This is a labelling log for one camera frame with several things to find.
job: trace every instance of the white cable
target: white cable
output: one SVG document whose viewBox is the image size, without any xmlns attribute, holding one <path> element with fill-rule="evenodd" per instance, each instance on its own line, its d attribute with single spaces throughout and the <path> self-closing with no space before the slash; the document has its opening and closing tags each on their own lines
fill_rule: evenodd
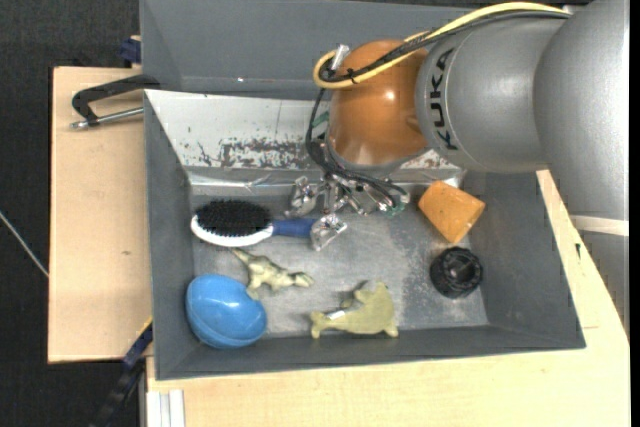
<svg viewBox="0 0 640 427">
<path fill-rule="evenodd" d="M 18 239 L 18 242 L 20 242 L 20 244 L 22 245 L 24 250 L 27 252 L 29 257 L 33 260 L 33 263 L 35 263 L 38 266 L 38 269 L 40 269 L 42 271 L 42 274 L 44 274 L 48 278 L 49 277 L 49 272 L 47 271 L 47 269 L 45 269 L 44 265 L 42 265 L 42 262 L 40 262 L 40 260 L 35 255 L 35 253 L 33 251 L 31 251 L 31 248 L 29 246 L 27 246 L 27 243 L 24 241 L 22 236 L 18 233 L 18 230 L 16 230 L 13 227 L 13 225 L 9 222 L 9 219 L 7 219 L 5 217 L 5 215 L 2 213 L 2 210 L 0 210 L 0 219 L 2 219 L 4 224 L 7 225 L 7 228 L 9 228 L 9 231 L 11 233 L 13 233 L 14 237 L 16 239 Z"/>
</svg>

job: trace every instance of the toy dinosaur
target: toy dinosaur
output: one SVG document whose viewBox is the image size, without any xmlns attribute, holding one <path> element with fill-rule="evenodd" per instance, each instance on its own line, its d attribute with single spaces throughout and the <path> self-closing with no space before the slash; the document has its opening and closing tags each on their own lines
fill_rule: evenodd
<svg viewBox="0 0 640 427">
<path fill-rule="evenodd" d="M 311 313 L 311 336 L 319 338 L 325 329 L 338 329 L 354 334 L 373 335 L 384 331 L 398 336 L 395 311 L 389 289 L 381 281 L 367 281 L 347 299 L 339 310 L 331 313 Z"/>
<path fill-rule="evenodd" d="M 247 293 L 251 297 L 256 297 L 256 290 L 263 283 L 269 285 L 274 292 L 284 287 L 307 288 L 313 285 L 313 278 L 308 274 L 304 272 L 290 273 L 287 269 L 273 263 L 266 256 L 252 255 L 239 248 L 231 248 L 231 251 L 247 266 L 249 271 Z"/>
</svg>

